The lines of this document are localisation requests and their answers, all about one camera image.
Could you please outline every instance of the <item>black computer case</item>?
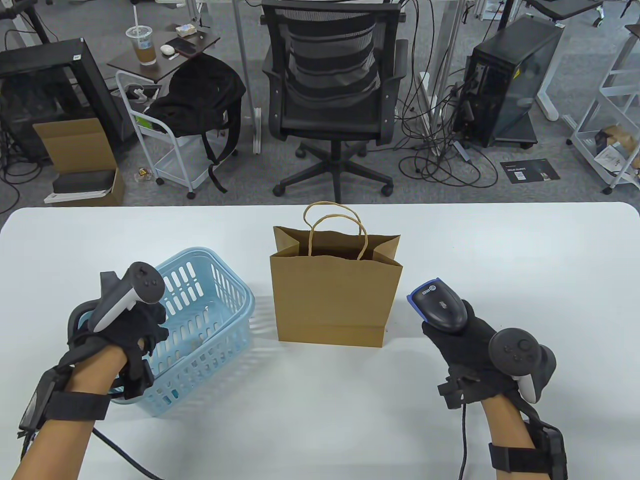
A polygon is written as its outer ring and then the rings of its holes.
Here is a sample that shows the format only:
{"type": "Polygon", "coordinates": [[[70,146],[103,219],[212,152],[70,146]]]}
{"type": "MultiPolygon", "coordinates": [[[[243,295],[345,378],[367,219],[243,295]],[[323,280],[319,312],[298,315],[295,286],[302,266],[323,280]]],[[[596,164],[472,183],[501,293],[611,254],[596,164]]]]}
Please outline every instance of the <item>black computer case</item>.
{"type": "Polygon", "coordinates": [[[474,48],[454,130],[488,147],[527,115],[562,31],[549,20],[525,16],[474,48]]]}
{"type": "Polygon", "coordinates": [[[49,157],[33,124],[94,117],[112,147],[132,133],[82,38],[0,52],[0,123],[27,159],[49,157]]]}

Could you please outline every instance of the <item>backpack strap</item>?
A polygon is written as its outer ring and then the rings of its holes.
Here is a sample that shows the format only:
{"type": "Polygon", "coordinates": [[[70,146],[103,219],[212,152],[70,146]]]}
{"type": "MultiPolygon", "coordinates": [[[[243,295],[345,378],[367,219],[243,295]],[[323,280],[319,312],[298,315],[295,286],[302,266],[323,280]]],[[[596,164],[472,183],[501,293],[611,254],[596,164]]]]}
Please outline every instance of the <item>backpack strap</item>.
{"type": "Polygon", "coordinates": [[[207,134],[204,132],[202,133],[204,150],[207,152],[207,158],[211,160],[211,165],[209,165],[209,178],[216,188],[222,193],[226,193],[228,190],[222,186],[220,181],[213,174],[213,168],[214,166],[220,165],[220,162],[226,159],[236,149],[238,139],[240,138],[241,114],[242,98],[239,98],[235,102],[231,103],[227,108],[228,121],[224,126],[228,127],[229,132],[227,134],[227,143],[225,144],[225,148],[222,149],[219,157],[216,157],[216,154],[213,152],[213,149],[209,144],[209,140],[207,140],[207,134]]]}

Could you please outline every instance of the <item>black glove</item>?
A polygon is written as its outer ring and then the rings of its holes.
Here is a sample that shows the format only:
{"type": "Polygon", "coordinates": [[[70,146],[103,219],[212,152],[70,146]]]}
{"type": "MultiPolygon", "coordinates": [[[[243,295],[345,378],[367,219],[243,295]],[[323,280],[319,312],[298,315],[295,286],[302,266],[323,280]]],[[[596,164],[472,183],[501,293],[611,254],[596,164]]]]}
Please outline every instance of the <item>black glove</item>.
{"type": "Polygon", "coordinates": [[[476,317],[466,300],[462,302],[467,309],[467,325],[462,331],[446,333],[422,322],[422,332],[438,347],[449,364],[447,381],[457,382],[457,389],[463,392],[464,403],[478,402],[499,394],[511,396],[512,392],[519,396],[517,382],[495,368],[489,358],[489,340],[495,330],[476,317]]]}
{"type": "Polygon", "coordinates": [[[166,321],[166,311],[160,303],[138,301],[131,310],[124,310],[107,328],[92,333],[87,322],[69,339],[69,347],[77,348],[88,342],[112,344],[121,347],[127,355],[127,365],[121,378],[137,379],[143,374],[142,357],[151,354],[158,342],[166,340],[169,330],[160,325],[166,321]]]}

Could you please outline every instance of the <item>blue plastic basket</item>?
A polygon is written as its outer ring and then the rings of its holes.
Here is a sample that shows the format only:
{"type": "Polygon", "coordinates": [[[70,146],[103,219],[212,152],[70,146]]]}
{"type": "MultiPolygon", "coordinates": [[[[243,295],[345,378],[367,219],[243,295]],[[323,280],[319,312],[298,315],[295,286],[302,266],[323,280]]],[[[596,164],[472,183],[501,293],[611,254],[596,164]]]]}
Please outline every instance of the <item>blue plastic basket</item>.
{"type": "Polygon", "coordinates": [[[157,270],[164,277],[163,326],[169,338],[148,357],[155,382],[141,397],[113,400],[137,403],[153,416],[183,400],[250,345],[255,308],[249,287],[208,248],[184,250],[157,270]]]}

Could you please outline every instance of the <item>plastic cup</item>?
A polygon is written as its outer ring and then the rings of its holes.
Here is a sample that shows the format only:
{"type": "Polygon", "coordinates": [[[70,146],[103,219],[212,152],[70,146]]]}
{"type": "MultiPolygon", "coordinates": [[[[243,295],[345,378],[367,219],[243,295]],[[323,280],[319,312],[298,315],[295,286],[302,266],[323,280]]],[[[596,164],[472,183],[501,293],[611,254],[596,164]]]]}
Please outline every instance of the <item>plastic cup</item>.
{"type": "Polygon", "coordinates": [[[127,36],[131,39],[133,50],[141,65],[153,65],[156,62],[156,49],[151,37],[153,32],[151,27],[145,25],[131,27],[127,30],[127,36]]]}

